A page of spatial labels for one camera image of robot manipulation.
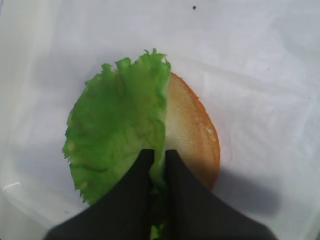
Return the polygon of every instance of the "white surface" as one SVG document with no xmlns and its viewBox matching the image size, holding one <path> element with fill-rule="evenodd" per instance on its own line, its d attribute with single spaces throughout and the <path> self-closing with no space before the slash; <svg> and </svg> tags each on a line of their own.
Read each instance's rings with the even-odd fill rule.
<svg viewBox="0 0 320 240">
<path fill-rule="evenodd" d="M 86 207 L 61 152 L 68 114 L 101 64 L 136 59 L 156 47 L 217 128 L 222 170 L 215 193 L 281 240 L 316 237 L 320 1 L 69 0 L 41 6 L 37 27 L 26 33 L 33 48 L 21 41 L 25 58 L 7 63 L 18 53 L 13 37 L 19 31 L 8 33 L 4 43 L 12 49 L 0 55 L 1 79 L 12 79 L 0 90 L 1 114 L 8 116 L 1 120 L 1 140 L 11 137 L 2 148 L 8 151 L 0 183 L 15 206 L 47 227 Z M 19 96 L 22 83 L 15 108 L 11 92 Z"/>
</svg>

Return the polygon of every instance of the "bread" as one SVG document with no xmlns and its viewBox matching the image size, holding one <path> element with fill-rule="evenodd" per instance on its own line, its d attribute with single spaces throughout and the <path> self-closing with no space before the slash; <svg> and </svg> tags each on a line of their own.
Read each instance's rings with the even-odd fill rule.
<svg viewBox="0 0 320 240">
<path fill-rule="evenodd" d="M 174 73 L 168 87 L 166 149 L 177 150 L 197 179 L 214 187 L 220 170 L 217 131 L 199 98 Z"/>
</svg>

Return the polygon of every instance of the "toasted bun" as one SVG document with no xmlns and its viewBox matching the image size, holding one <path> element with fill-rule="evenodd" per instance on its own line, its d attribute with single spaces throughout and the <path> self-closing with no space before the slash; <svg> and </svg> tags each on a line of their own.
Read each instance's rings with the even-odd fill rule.
<svg viewBox="0 0 320 240">
<path fill-rule="evenodd" d="M 168 88 L 166 149 L 177 150 L 197 179 L 214 187 L 220 169 L 217 131 L 198 97 L 174 73 Z"/>
</svg>

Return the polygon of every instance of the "green lettuce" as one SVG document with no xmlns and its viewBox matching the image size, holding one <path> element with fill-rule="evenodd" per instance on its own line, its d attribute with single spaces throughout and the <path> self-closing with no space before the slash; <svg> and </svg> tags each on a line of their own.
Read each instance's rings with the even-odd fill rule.
<svg viewBox="0 0 320 240">
<path fill-rule="evenodd" d="M 86 82 L 71 111 L 64 156 L 69 160 L 75 189 L 93 205 L 128 172 L 142 149 L 155 150 L 150 170 L 155 194 L 165 189 L 167 91 L 171 65 L 152 53 L 132 63 L 104 64 L 102 73 Z"/>
</svg>

